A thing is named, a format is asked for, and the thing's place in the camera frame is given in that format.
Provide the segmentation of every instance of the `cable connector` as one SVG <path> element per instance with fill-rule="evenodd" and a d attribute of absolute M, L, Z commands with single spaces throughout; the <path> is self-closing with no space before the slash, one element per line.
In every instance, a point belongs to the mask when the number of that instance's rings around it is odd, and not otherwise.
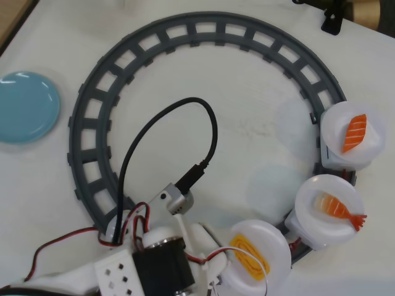
<path fill-rule="evenodd" d="M 175 187 L 177 187 L 183 195 L 186 195 L 193 184 L 195 184 L 204 175 L 204 169 L 207 165 L 202 163 L 192 166 L 192 168 L 177 183 L 175 183 Z"/>

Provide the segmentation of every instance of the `white table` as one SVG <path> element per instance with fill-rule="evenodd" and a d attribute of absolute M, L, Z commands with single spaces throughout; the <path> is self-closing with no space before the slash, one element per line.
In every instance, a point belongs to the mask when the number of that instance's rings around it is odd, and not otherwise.
<path fill-rule="evenodd" d="M 66 161 L 67 122 L 78 89 L 99 58 L 122 37 L 151 21 L 183 12 L 220 10 L 261 19 L 296 37 L 323 60 L 347 99 L 372 104 L 388 126 L 388 148 L 357 173 L 355 188 L 368 215 L 365 227 L 347 244 L 308 254 L 294 266 L 278 294 L 393 294 L 395 39 L 348 21 L 338 36 L 331 36 L 320 30 L 322 11 L 290 0 L 130 2 L 131 7 L 123 10 L 107 0 L 41 0 L 0 58 L 0 76 L 17 70 L 42 73 L 55 82 L 61 95 L 59 120 L 45 138 L 25 146 L 0 144 L 0 286 L 26 275 L 39 245 L 91 225 L 73 192 Z M 188 61 L 181 63 L 184 57 Z M 191 65 L 197 65 L 193 72 Z M 317 157 L 316 127 L 292 82 L 273 65 L 232 47 L 180 48 L 137 73 L 111 116 L 114 170 L 119 171 L 139 129 L 159 110 L 188 96 L 207 99 L 220 128 L 215 157 L 193 187 L 196 204 L 188 217 L 216 227 L 246 218 L 278 222 L 311 172 Z M 86 138 L 89 145 L 92 135 Z M 169 115 L 133 156 L 127 194 L 149 200 L 199 162 L 209 141 L 209 122 L 200 108 L 185 107 Z M 87 170 L 94 178 L 95 167 Z M 37 275 L 77 267 L 104 251 L 95 234 L 69 239 L 39 256 Z"/>

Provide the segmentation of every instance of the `black cable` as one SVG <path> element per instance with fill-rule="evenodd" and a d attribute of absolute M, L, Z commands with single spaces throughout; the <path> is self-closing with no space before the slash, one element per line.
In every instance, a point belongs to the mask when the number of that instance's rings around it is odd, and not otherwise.
<path fill-rule="evenodd" d="M 30 288 L 3 288 L 0 289 L 0 296 L 6 295 L 20 295 L 20 296 L 73 296 L 70 294 L 63 294 L 39 289 Z"/>
<path fill-rule="evenodd" d="M 182 177 L 179 182 L 176 183 L 177 188 L 181 191 L 181 193 L 185 193 L 186 190 L 189 190 L 190 186 L 192 186 L 203 174 L 203 170 L 209 164 L 211 158 L 214 155 L 215 148 L 217 147 L 218 141 L 218 126 L 217 126 L 217 119 L 215 118 L 214 111 L 212 110 L 211 106 L 205 101 L 198 97 L 189 97 L 186 99 L 182 99 L 167 108 L 160 111 L 155 117 L 153 117 L 145 126 L 144 128 L 138 133 L 137 137 L 131 143 L 128 152 L 126 153 L 125 158 L 123 159 L 121 172 L 119 174 L 119 182 L 118 182 L 118 204 L 117 204 L 117 223 L 115 225 L 114 230 L 114 237 L 113 243 L 118 243 L 120 238 L 120 231 L 122 225 L 122 215 L 123 215 L 123 185 L 125 183 L 125 175 L 126 170 L 128 168 L 128 164 L 131 158 L 131 155 L 135 151 L 138 143 L 143 138 L 143 136 L 147 133 L 147 131 L 163 116 L 170 113 L 171 111 L 181 107 L 182 105 L 189 104 L 189 103 L 198 103 L 201 104 L 207 111 L 210 117 L 211 125 L 212 125 L 212 140 L 209 153 L 205 157 L 205 159 L 199 164 L 192 167 L 192 169 L 187 172 L 187 174 Z"/>

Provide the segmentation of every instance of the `blue plate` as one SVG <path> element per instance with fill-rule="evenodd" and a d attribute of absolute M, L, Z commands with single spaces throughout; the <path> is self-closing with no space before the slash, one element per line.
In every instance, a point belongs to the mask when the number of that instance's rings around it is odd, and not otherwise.
<path fill-rule="evenodd" d="M 27 143 L 44 136 L 59 115 L 59 95 L 47 78 L 17 72 L 0 79 L 0 141 Z"/>

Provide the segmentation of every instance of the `shrimp tail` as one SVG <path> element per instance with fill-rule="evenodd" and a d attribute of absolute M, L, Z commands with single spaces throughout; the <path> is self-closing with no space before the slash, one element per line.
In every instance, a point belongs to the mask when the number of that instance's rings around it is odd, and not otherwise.
<path fill-rule="evenodd" d="M 366 217 L 367 215 L 351 215 L 349 220 L 353 227 L 355 227 L 355 230 L 359 231 L 359 229 L 363 227 Z"/>

